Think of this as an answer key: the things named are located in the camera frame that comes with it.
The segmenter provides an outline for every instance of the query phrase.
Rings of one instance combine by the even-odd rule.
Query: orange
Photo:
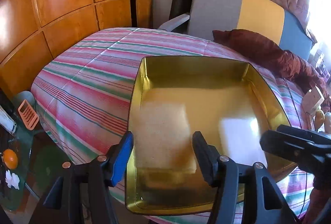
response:
[[[13,170],[17,168],[18,158],[14,151],[12,151],[11,149],[6,149],[3,152],[2,158],[3,158],[3,162],[8,167],[8,169]]]

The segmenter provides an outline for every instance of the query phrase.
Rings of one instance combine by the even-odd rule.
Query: chair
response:
[[[212,41],[213,30],[246,29],[306,60],[312,46],[297,18],[270,0],[192,0],[189,14],[167,21],[159,29],[171,32],[186,21],[191,36]]]

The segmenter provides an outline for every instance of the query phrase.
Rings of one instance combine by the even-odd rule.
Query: black clamp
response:
[[[233,223],[239,183],[245,184],[242,224],[297,223],[276,182],[262,163],[247,166],[220,156],[214,146],[206,143],[201,132],[193,134],[192,143],[204,180],[211,187],[217,187],[208,224]]]
[[[65,162],[62,175],[42,196],[29,223],[84,224],[79,186],[88,183],[92,223],[117,224],[108,187],[122,180],[132,149],[133,135],[126,132],[118,145],[90,163]]]
[[[331,137],[322,133],[280,125],[266,131],[260,140],[264,151],[298,164],[314,174],[314,187],[331,188]]]

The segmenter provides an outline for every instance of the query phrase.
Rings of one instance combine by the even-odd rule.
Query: dark red pillow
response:
[[[274,41],[259,33],[214,30],[212,34],[214,42],[239,52],[252,62],[269,69],[275,76],[295,82],[304,93],[312,87],[319,87],[325,99],[322,109],[324,112],[330,111],[325,81],[307,61],[289,50],[282,50]]]

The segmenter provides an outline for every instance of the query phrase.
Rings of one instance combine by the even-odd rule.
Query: bed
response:
[[[112,28],[83,39],[46,65],[31,88],[43,128],[74,163],[89,162],[120,141],[126,131],[140,61],[155,55],[201,55],[248,61],[212,41],[162,30]],[[304,95],[301,89],[252,64],[274,92],[291,125],[311,129],[310,119],[301,107]],[[312,182],[313,175],[296,169],[278,183],[297,215],[307,210]],[[123,203],[124,181],[111,193]],[[242,206],[242,203],[237,205],[235,223],[241,222]],[[208,216],[209,213],[200,213],[149,218],[158,223],[206,223]]]

